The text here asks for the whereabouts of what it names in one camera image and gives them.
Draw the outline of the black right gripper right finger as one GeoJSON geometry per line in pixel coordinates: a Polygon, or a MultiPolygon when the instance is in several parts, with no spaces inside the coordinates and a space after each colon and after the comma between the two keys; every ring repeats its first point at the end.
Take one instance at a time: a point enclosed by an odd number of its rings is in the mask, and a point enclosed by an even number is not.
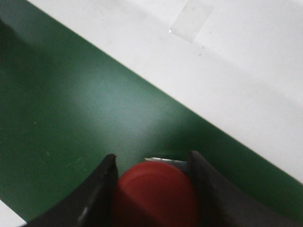
{"type": "Polygon", "coordinates": [[[187,174],[197,191],[201,227],[300,226],[241,191],[197,151],[188,154],[187,174]]]}

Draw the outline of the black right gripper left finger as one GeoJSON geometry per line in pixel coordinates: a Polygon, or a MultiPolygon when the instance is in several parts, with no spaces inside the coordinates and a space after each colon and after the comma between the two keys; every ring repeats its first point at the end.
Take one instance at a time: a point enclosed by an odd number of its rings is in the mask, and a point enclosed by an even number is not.
{"type": "Polygon", "coordinates": [[[26,227],[111,227],[111,202],[118,180],[116,156],[106,155],[67,197],[26,227]]]}

